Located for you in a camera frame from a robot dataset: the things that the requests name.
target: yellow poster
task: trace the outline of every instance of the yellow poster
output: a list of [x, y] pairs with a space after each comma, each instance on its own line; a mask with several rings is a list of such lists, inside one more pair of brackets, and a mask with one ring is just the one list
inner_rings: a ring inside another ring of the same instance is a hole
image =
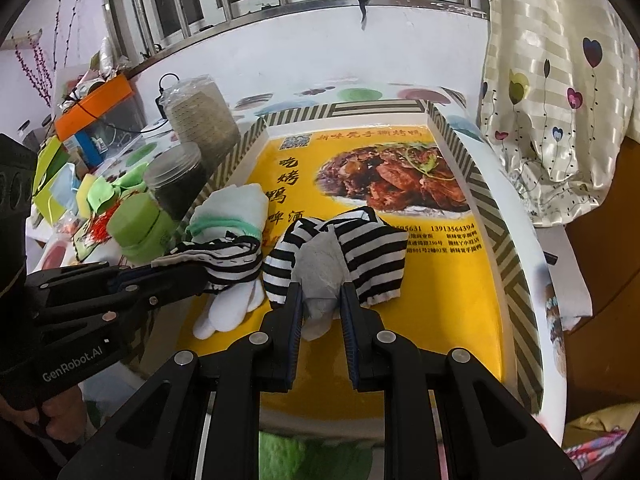
[[[250, 182], [260, 184], [270, 200], [264, 255], [298, 218], [329, 220], [363, 205], [408, 231], [401, 295], [373, 307], [385, 327], [427, 350], [465, 347], [502, 378], [500, 308], [478, 220], [426, 127], [273, 139]], [[256, 330], [259, 322], [251, 325]], [[242, 325], [225, 340], [240, 337], [241, 330]], [[207, 353], [204, 346], [210, 351], [217, 346], [191, 343], [199, 354]], [[326, 335], [302, 342], [292, 392], [263, 394], [262, 405], [308, 418], [382, 416], [382, 396], [352, 391], [338, 320]]]

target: orange box lid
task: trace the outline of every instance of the orange box lid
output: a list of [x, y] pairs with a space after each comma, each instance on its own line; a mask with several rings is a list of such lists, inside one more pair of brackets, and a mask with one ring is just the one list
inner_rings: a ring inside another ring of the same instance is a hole
[[95, 89], [87, 97], [80, 100], [80, 105], [73, 105], [56, 120], [56, 134], [60, 140], [67, 140], [84, 127], [95, 121], [104, 113], [111, 110], [116, 104], [133, 94], [133, 88], [123, 75], [117, 75], [104, 85]]

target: meat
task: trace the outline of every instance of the meat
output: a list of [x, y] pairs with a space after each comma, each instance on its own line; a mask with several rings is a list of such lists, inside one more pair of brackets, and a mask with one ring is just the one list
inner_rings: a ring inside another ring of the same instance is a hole
[[420, 193], [420, 171], [385, 162], [376, 168], [378, 174], [398, 189]]
[[367, 205], [379, 211], [401, 211], [415, 199], [414, 193], [402, 191], [386, 180], [372, 182], [369, 192]]
[[326, 195], [366, 200], [381, 211], [409, 206], [469, 209], [451, 169], [433, 144], [376, 144], [340, 153], [322, 166], [316, 184]]

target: bolt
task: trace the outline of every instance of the bolt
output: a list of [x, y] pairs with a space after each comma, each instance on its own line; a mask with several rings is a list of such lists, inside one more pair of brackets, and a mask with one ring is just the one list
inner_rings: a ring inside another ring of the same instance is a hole
[[451, 357], [453, 357], [454, 361], [457, 361], [459, 363], [468, 363], [471, 359], [471, 354], [464, 348], [456, 348], [453, 352], [451, 352]]
[[193, 354], [188, 350], [181, 350], [174, 356], [174, 361], [177, 365], [188, 365], [193, 361]]
[[392, 343], [396, 340], [396, 334], [391, 332], [391, 330], [381, 330], [376, 334], [376, 337], [381, 343]]
[[262, 345], [269, 340], [269, 336], [264, 332], [254, 332], [249, 336], [249, 342], [253, 345]]

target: curtain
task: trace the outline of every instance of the curtain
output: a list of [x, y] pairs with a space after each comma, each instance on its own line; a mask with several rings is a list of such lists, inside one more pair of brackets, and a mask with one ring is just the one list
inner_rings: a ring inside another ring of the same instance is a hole
[[607, 0], [489, 0], [481, 131], [535, 226], [602, 204], [640, 142], [638, 48]]

